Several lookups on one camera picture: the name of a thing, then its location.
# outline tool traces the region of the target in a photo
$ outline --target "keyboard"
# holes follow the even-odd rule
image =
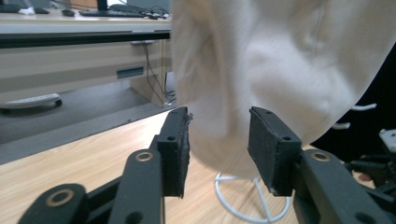
[[[0,13],[19,13],[24,8],[18,5],[0,5]],[[49,14],[49,12],[41,7],[34,7],[35,14]]]
[[[86,17],[124,17],[124,18],[143,18],[145,15],[139,12],[125,12],[125,11],[98,11],[98,10],[84,10],[79,11],[81,16]]]

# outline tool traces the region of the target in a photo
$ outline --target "black cable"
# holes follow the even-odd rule
[[[161,101],[161,103],[163,103],[163,104],[170,104],[170,103],[172,103],[173,101],[176,100],[176,97],[173,98],[173,99],[171,99],[171,100],[168,101],[168,102],[164,102],[164,101],[162,100],[162,98],[160,97],[159,93],[155,91],[154,87],[152,86],[151,82],[149,81],[149,71],[150,71],[151,74],[152,74],[152,76],[154,77],[155,81],[157,82],[157,84],[161,87],[161,83],[160,83],[160,81],[159,81],[159,80],[157,79],[157,77],[156,77],[156,76],[158,76],[158,75],[157,75],[157,74],[154,74],[154,71],[153,71],[153,69],[152,69],[152,67],[151,67],[151,64],[150,64],[150,62],[149,62],[149,50],[148,50],[148,45],[147,45],[147,43],[145,43],[145,42],[143,42],[142,45],[143,45],[143,51],[145,51],[146,61],[147,61],[146,80],[148,81],[148,85],[150,86],[151,90],[155,93],[155,95],[158,97],[158,99]],[[166,99],[167,99],[167,97],[169,96],[169,93],[172,93],[172,92],[175,92],[175,91],[165,91],[165,92],[162,92],[162,94],[164,94],[164,95],[166,96]]]

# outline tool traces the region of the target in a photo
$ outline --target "white cloth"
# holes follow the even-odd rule
[[[396,40],[394,0],[173,0],[177,101],[194,115],[192,153],[257,175],[249,109],[275,112],[302,140],[358,102]]]

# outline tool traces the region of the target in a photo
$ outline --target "white wire stand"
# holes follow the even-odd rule
[[[279,214],[276,214],[275,216],[273,216],[271,214],[271,212],[270,212],[270,209],[268,208],[268,203],[265,200],[264,194],[262,193],[262,188],[261,188],[261,186],[259,184],[259,178],[254,178],[253,179],[253,183],[254,183],[254,186],[256,187],[257,192],[259,193],[260,201],[262,203],[262,208],[264,210],[266,218],[250,217],[250,216],[247,216],[247,215],[237,211],[232,206],[230,206],[230,204],[227,203],[227,201],[225,200],[225,198],[221,194],[219,183],[223,182],[223,181],[235,181],[235,180],[239,180],[239,179],[241,179],[241,178],[239,178],[237,176],[221,176],[221,172],[218,173],[218,175],[216,176],[216,179],[215,179],[216,195],[218,196],[219,201],[221,202],[221,204],[230,213],[232,213],[236,217],[239,217],[239,218],[241,218],[241,219],[243,219],[245,221],[252,222],[252,223],[272,223],[272,222],[280,220],[283,216],[286,215],[286,213],[288,212],[288,210],[290,208],[290,197],[286,197],[285,207],[283,208],[283,210]]]

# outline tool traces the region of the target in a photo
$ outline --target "wooden table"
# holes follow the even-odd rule
[[[54,186],[79,183],[91,191],[118,177],[128,155],[149,147],[166,115],[161,113],[0,166],[0,223],[16,223],[39,194]],[[220,204],[214,188],[217,173],[192,156],[184,199],[165,200],[166,223],[246,223]],[[264,217],[251,182],[222,183],[221,190],[234,208]],[[272,196],[268,200],[274,212],[285,202]],[[297,223],[292,206],[277,223]]]

